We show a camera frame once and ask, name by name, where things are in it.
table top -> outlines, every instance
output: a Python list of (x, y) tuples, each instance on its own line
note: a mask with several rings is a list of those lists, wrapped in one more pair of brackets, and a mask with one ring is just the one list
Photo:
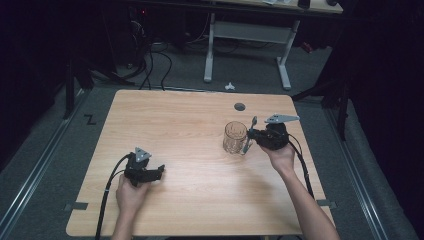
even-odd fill
[[(244, 111), (234, 108), (243, 103)], [(152, 154), (148, 169), (165, 164), (135, 222), (136, 236), (300, 234), (287, 189), (267, 155), (254, 143), (246, 155), (224, 151), (224, 127), (239, 121), (265, 129), (274, 113), (297, 116), (286, 95), (136, 91), (116, 93), (67, 226), (71, 236), (94, 236), (106, 182), (116, 163), (135, 147)], [(300, 142), (316, 199), (325, 199), (299, 121), (287, 131)], [(125, 168), (124, 161), (120, 169)], [(298, 159), (295, 171), (302, 182)], [(102, 235), (111, 235), (118, 216), (112, 182)], [(332, 219), (328, 207), (324, 212)]]
[(311, 0), (311, 4), (308, 10), (303, 10), (297, 6), (298, 0), (290, 0), (289, 3), (284, 3), (284, 1), (277, 1), (273, 5), (264, 3), (263, 0), (215, 0), (215, 2), (222, 3), (232, 3), (232, 4), (246, 4), (246, 5), (257, 5), (261, 7), (273, 7), (273, 8), (285, 8), (293, 9), (299, 11), (308, 11), (308, 12), (320, 12), (320, 13), (343, 13), (343, 8), (340, 4), (335, 6), (330, 6), (327, 4), (326, 0)]

tape mark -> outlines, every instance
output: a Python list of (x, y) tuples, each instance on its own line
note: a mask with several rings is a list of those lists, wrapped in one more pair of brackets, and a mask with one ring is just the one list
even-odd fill
[(92, 122), (93, 114), (84, 114), (84, 117), (88, 117), (87, 125), (96, 125), (96, 122)]
[(71, 210), (87, 210), (88, 203), (82, 203), (82, 202), (74, 202), (67, 203), (65, 207), (63, 208), (63, 211), (69, 212)]
[(336, 204), (336, 202), (332, 202), (332, 201), (330, 201), (330, 200), (327, 200), (327, 199), (320, 199), (320, 200), (317, 200), (317, 204), (319, 205), (319, 206), (321, 206), (321, 207), (329, 207), (330, 209), (334, 209), (334, 208), (337, 208), (337, 204)]

dark background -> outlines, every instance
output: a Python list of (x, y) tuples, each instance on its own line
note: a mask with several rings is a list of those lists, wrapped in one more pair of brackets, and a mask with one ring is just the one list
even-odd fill
[[(348, 24), (347, 28), (337, 23), (303, 21), (295, 46), (308, 42), (314, 48), (334, 47), (318, 85), (329, 79), (346, 80), (345, 69), (351, 69), (347, 79), (349, 96), (370, 147), (406, 216), (423, 237), (423, 3), (340, 3), (345, 16), (372, 21)], [(115, 14), (105, 7), (106, 15), (102, 15), (95, 4), (1, 3), (1, 169), (25, 140), (31, 126), (54, 104), (72, 54), (82, 54), (107, 71), (115, 71), (116, 64), (137, 62), (135, 56), (126, 54), (133, 52), (131, 40), (117, 40), (120, 32), (131, 31), (125, 25), (126, 7), (117, 6), (112, 7)], [(160, 37), (181, 49), (189, 40), (185, 33), (197, 36), (204, 24), (199, 19), (205, 18), (205, 13), (158, 9), (149, 14), (150, 25), (146, 30), (151, 37)]]

wire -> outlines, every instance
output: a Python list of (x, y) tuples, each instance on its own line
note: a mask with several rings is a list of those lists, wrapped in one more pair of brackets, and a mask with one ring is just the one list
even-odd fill
[(121, 170), (121, 171), (119, 171), (119, 172), (115, 173), (115, 174), (113, 175), (113, 177), (116, 177), (116, 175), (120, 174), (120, 173), (121, 173), (121, 172), (123, 172), (123, 171), (125, 171), (125, 170)]
[(234, 48), (233, 49), (231, 49), (230, 51), (219, 51), (216, 47), (214, 47), (214, 50), (216, 51), (216, 52), (219, 52), (219, 53), (232, 53), (232, 52), (234, 52), (234, 51), (236, 51), (238, 48), (239, 48), (239, 46), (240, 46), (240, 41), (239, 40), (233, 40), (233, 39), (226, 39), (227, 41), (225, 41), (225, 40), (223, 40), (223, 39), (221, 39), (221, 42), (234, 42), (235, 41), (235, 46), (234, 46)]
[(208, 47), (208, 44), (204, 44), (202, 47), (193, 47), (193, 46), (192, 46), (192, 45), (194, 45), (194, 44), (196, 44), (196, 43), (200, 43), (200, 42), (205, 41), (205, 40), (207, 40), (207, 38), (205, 38), (205, 39), (201, 39), (201, 40), (199, 40), (199, 41), (197, 41), (197, 42), (193, 42), (193, 43), (191, 43), (191, 44), (187, 44), (187, 45), (186, 45), (186, 47), (188, 47), (188, 48), (190, 48), (190, 49), (194, 49), (194, 50), (203, 50), (203, 49), (206, 49), (206, 48)]
[(164, 53), (161, 53), (161, 52), (155, 52), (155, 53), (156, 53), (156, 54), (160, 54), (160, 55), (162, 55), (162, 56), (164, 56), (164, 57), (168, 58), (168, 60), (169, 60), (169, 68), (168, 68), (168, 71), (166, 71), (165, 76), (163, 76), (162, 80), (160, 81), (160, 86), (162, 87), (162, 90), (163, 90), (163, 91), (165, 91), (165, 87), (164, 87), (164, 85), (163, 85), (163, 82), (165, 81), (166, 76), (168, 76), (169, 72), (171, 71), (171, 68), (172, 68), (172, 60), (171, 60), (171, 58), (170, 58), (170, 57), (168, 57), (168, 55), (166, 55), (166, 54), (164, 54)]
[(149, 81), (149, 76), (153, 71), (152, 45), (150, 45), (149, 56), (150, 56), (150, 62), (151, 62), (150, 71), (147, 73), (146, 77), (144, 78), (144, 81), (141, 83), (140, 88), (138, 90), (141, 90), (143, 88), (144, 84), (146, 83), (146, 81)]
[(125, 159), (129, 159), (130, 157), (132, 157), (133, 154), (134, 153), (129, 153), (129, 154), (125, 155), (123, 158), (121, 158), (121, 160), (118, 161), (118, 163), (116, 164), (112, 173), (110, 174), (109, 180), (107, 181), (107, 184), (106, 184), (105, 191), (103, 193), (102, 205), (100, 207), (100, 215), (99, 215), (99, 221), (97, 223), (96, 238), (95, 238), (96, 240), (100, 239), (100, 233), (102, 231), (102, 224), (103, 224), (103, 217), (104, 217), (104, 214), (105, 214), (107, 196), (109, 195), (109, 189), (110, 189), (110, 185), (112, 185), (112, 180), (117, 175), (117, 174), (115, 174), (116, 169), (118, 169), (118, 167), (122, 163), (122, 161), (124, 161)]
[(289, 136), (292, 137), (297, 142), (297, 145), (299, 146), (300, 154), (303, 155), (302, 146), (300, 145), (299, 141), (297, 141), (297, 139), (290, 133), (289, 133)]
[(138, 23), (137, 21), (131, 20), (131, 23), (135, 23), (137, 25), (137, 31), (140, 31), (140, 29), (142, 28), (141, 24)]
[(241, 41), (240, 42), (240, 45), (242, 45), (244, 47), (249, 47), (249, 48), (258, 48), (258, 49), (261, 49), (261, 48), (270, 48), (270, 47), (273, 47), (274, 45), (276, 45), (276, 43), (267, 42), (267, 43), (261, 43), (260, 46), (255, 46), (254, 44), (252, 44), (252, 41)]
[(205, 34), (205, 32), (206, 32), (206, 28), (207, 28), (207, 26), (208, 26), (208, 23), (209, 23), (209, 18), (210, 18), (210, 13), (208, 13), (208, 15), (206, 16), (206, 22), (205, 22), (205, 26), (203, 27), (203, 30), (202, 30), (202, 33), (200, 33), (200, 35), (195, 39), (195, 40), (193, 40), (193, 41), (190, 41), (190, 42), (187, 42), (186, 44), (190, 44), (190, 43), (195, 43), (195, 42), (198, 42), (198, 41), (203, 41), (204, 39), (207, 39), (206, 37), (205, 38), (202, 38), (202, 36)]
[(299, 150), (297, 150), (297, 148), (294, 146), (294, 144), (290, 141), (289, 141), (289, 144), (293, 147), (294, 151), (297, 153), (297, 157), (299, 158), (300, 164), (302, 165), (303, 177), (305, 178), (306, 188), (308, 189), (308, 192), (311, 195), (311, 197), (315, 199), (314, 192), (312, 191), (311, 181), (309, 180), (309, 173), (308, 173), (308, 168), (306, 167), (305, 160), (303, 159), (303, 156), (302, 154), (300, 154)]
[[(144, 51), (142, 51), (142, 49), (143, 48), (140, 48), (140, 50), (137, 53), (137, 56), (139, 56), (140, 58), (142, 58), (142, 60), (141, 60), (141, 62), (139, 64), (138, 68), (134, 72), (132, 72), (132, 73), (130, 73), (128, 75), (125, 75), (125, 76), (119, 76), (116, 73), (111, 73), (111, 74), (115, 75), (116, 78), (118, 78), (118, 79), (120, 79), (122, 81), (125, 81), (127, 79), (133, 78), (133, 77), (137, 76), (138, 74), (142, 73), (146, 69), (146, 66), (147, 66), (146, 61), (144, 60), (144, 54), (143, 54)], [(103, 78), (103, 77), (100, 77), (99, 75), (97, 75), (97, 74), (95, 74), (93, 72), (91, 72), (91, 76), (93, 78), (96, 78), (96, 79), (101, 80), (101, 81), (110, 81), (111, 80), (111, 78), (109, 78), (109, 77)]]

clear glass mug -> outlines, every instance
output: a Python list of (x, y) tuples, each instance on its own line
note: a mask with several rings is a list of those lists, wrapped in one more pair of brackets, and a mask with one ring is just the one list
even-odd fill
[[(243, 148), (246, 146), (247, 140), (247, 128), (241, 122), (230, 122), (225, 126), (224, 132), (224, 150), (231, 154), (244, 155), (245, 151)], [(252, 145), (252, 142), (247, 143), (247, 148)]]

